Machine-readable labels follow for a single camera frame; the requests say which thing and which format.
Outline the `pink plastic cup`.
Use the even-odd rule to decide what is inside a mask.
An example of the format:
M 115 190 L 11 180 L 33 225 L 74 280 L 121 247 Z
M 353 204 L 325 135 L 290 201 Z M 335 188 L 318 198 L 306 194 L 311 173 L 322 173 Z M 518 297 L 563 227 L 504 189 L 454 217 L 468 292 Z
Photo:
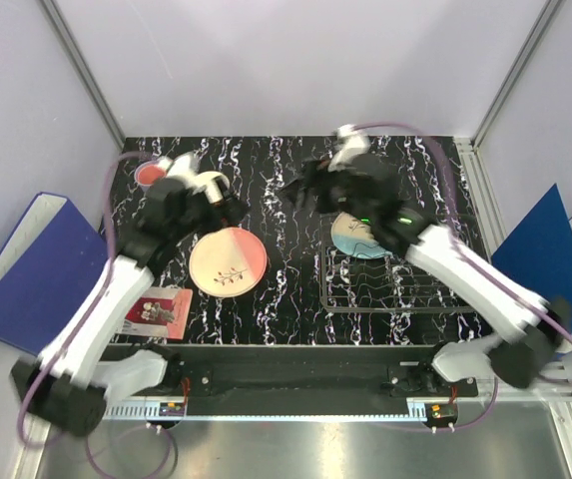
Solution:
M 166 172 L 157 165 L 142 165 L 136 172 L 136 180 L 140 185 L 150 186 L 156 180 L 163 178 Z

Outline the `lavender plastic cup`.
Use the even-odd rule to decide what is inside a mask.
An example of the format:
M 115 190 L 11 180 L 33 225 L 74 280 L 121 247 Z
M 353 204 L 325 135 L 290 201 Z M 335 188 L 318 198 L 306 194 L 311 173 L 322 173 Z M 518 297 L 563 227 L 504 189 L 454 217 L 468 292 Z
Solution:
M 134 172 L 134 179 L 139 188 L 146 192 L 155 181 L 163 178 L 166 170 L 157 161 L 144 162 L 137 166 Z

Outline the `red floral bowl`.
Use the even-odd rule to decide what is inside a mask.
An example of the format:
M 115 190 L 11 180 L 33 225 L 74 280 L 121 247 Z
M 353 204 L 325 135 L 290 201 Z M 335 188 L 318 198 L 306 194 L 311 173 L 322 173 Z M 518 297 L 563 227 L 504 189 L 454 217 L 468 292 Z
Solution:
M 220 172 L 206 171 L 195 176 L 195 184 L 203 191 L 211 204 L 217 204 L 224 199 L 230 189 L 228 178 Z

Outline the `beige pink plate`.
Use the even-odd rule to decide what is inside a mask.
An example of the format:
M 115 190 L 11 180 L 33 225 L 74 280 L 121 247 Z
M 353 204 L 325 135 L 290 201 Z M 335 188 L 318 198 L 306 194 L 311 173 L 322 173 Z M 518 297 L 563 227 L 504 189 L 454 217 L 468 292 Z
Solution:
M 266 248 L 257 236 L 241 228 L 225 228 L 197 241 L 190 254 L 189 272 L 203 293 L 229 298 L 255 288 L 267 265 Z

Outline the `wire dish rack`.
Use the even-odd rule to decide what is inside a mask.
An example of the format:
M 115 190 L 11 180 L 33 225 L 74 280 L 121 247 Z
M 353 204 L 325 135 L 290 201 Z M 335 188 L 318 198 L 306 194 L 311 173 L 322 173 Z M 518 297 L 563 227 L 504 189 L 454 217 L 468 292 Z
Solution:
M 391 254 L 360 259 L 338 250 L 330 236 L 338 215 L 319 221 L 321 303 L 344 313 L 461 313 L 471 307 L 434 276 Z

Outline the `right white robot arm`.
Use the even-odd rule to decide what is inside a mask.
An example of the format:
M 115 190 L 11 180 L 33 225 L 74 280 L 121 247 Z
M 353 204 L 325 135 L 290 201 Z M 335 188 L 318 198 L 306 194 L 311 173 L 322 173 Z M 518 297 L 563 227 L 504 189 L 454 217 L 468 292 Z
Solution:
M 346 213 L 366 225 L 386 250 L 431 274 L 492 327 L 491 335 L 445 343 L 419 370 L 419 383 L 441 395 L 454 382 L 493 373 L 527 389 L 554 359 L 570 305 L 548 301 L 512 281 L 457 239 L 452 228 L 398 193 L 392 170 L 373 154 L 343 167 L 308 159 L 282 189 L 296 208 L 308 203 L 320 214 Z

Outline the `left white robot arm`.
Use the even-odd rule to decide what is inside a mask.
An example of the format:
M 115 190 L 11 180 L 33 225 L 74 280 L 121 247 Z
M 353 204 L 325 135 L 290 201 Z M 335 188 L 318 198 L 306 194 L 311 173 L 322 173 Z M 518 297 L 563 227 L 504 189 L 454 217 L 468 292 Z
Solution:
M 91 293 L 61 333 L 34 361 L 19 359 L 11 377 L 20 413 L 86 437 L 109 406 L 143 390 L 162 395 L 181 385 L 178 354 L 153 345 L 97 368 L 128 311 L 193 234 L 237 226 L 249 207 L 219 172 L 168 175 L 146 191 L 134 221 L 116 234 L 106 227 L 109 258 Z

